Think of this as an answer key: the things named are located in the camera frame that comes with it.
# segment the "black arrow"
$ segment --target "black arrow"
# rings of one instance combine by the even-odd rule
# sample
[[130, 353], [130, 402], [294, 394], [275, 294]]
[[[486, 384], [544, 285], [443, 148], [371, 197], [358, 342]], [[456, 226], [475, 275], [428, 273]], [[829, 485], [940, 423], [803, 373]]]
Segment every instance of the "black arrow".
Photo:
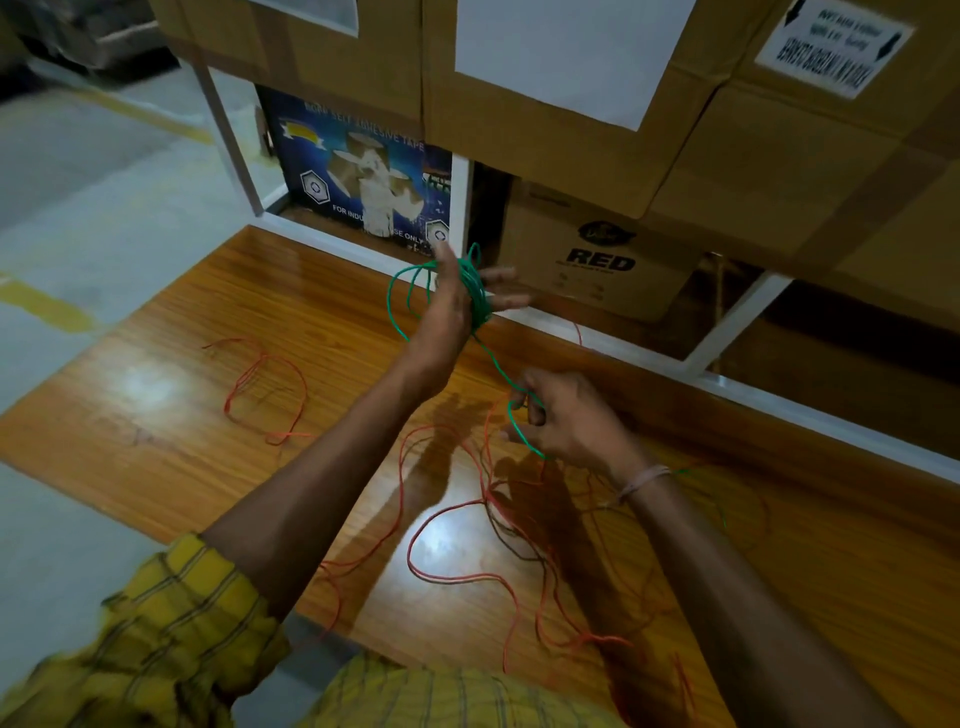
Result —
[[880, 50], [876, 52], [876, 59], [879, 61], [882, 58], [886, 58], [891, 53], [894, 52], [894, 46], [897, 45], [897, 41], [902, 38], [900, 33], [894, 33], [894, 36], [890, 38], [887, 42], [880, 46]]
[[784, 28], [800, 17], [800, 11], [804, 9], [805, 2], [806, 0], [797, 0], [797, 2], [793, 4], [793, 7], [786, 12], [786, 17], [783, 19]]

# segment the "gray floor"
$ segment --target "gray floor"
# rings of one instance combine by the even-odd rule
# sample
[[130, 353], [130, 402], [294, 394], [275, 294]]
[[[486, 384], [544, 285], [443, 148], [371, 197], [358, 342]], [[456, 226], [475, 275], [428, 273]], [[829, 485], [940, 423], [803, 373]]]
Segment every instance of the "gray floor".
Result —
[[[204, 125], [187, 71], [117, 88], [47, 63], [35, 68], [48, 88], [0, 105], [0, 288], [46, 297], [92, 325], [76, 331], [28, 305], [0, 303], [0, 411], [243, 225], [216, 149], [149, 120]], [[258, 154], [253, 88], [216, 81], [266, 193], [281, 176]], [[91, 85], [106, 88], [109, 103]], [[44, 655], [89, 640], [100, 600], [156, 549], [0, 465], [0, 692]], [[288, 628], [295, 637], [316, 630], [302, 619]], [[332, 638], [293, 656], [237, 702], [238, 724], [293, 722], [355, 649]]]

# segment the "white metal frame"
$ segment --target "white metal frame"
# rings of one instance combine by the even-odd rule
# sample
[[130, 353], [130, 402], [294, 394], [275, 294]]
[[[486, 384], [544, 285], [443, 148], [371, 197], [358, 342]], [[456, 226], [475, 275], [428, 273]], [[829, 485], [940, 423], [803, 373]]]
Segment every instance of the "white metal frame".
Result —
[[[394, 275], [407, 266], [407, 263], [402, 260], [308, 228], [271, 212], [270, 210], [288, 194], [286, 185], [281, 185], [262, 200], [256, 195], [255, 190], [251, 193], [252, 178], [239, 154], [240, 148], [224, 112], [216, 85], [205, 66], [194, 65], [193, 68], [209, 104], [208, 121], [216, 139], [217, 148], [220, 150], [224, 166], [227, 168], [240, 201], [249, 212], [246, 221], [248, 224], [275, 232], [366, 268], [372, 268], [388, 276]], [[457, 255], [464, 255], [467, 251], [472, 174], [472, 162], [454, 155], [450, 191], [450, 243]], [[409, 280], [410, 274], [403, 279]], [[960, 461], [707, 371], [710, 363], [783, 292], [791, 280], [787, 276], [769, 271], [761, 275], [684, 360], [644, 349], [602, 331], [580, 327], [583, 344], [585, 347], [628, 364], [684, 382], [725, 400], [738, 402], [793, 425], [805, 427], [960, 484]], [[418, 281], [418, 285], [424, 285], [423, 281]], [[576, 328], [567, 319], [534, 308], [506, 311], [499, 315], [558, 338], [577, 341]]]

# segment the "wrist band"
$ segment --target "wrist band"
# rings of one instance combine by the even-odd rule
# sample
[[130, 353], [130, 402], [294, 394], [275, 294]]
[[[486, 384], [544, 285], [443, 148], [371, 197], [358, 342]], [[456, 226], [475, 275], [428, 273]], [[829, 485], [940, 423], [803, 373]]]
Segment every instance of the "wrist band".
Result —
[[649, 483], [651, 480], [656, 480], [661, 475], [670, 475], [671, 473], [673, 473], [673, 471], [671, 471], [665, 465], [655, 465], [652, 468], [647, 468], [645, 471], [637, 473], [630, 478], [630, 481], [627, 483], [624, 489], [616, 495], [616, 499], [613, 501], [612, 505], [620, 505], [624, 500], [627, 499], [627, 496], [636, 493], [636, 491]]

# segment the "yellow checkered shirt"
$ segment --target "yellow checkered shirt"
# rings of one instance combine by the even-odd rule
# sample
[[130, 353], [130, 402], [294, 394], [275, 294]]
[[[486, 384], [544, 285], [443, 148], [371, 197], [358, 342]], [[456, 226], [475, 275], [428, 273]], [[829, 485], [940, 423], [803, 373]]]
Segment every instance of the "yellow checkered shirt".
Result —
[[[232, 725], [230, 704], [290, 652], [237, 568], [193, 535], [148, 560], [103, 603], [88, 647], [36, 666], [0, 725]], [[622, 726], [588, 703], [473, 669], [407, 669], [364, 652], [301, 726]]]

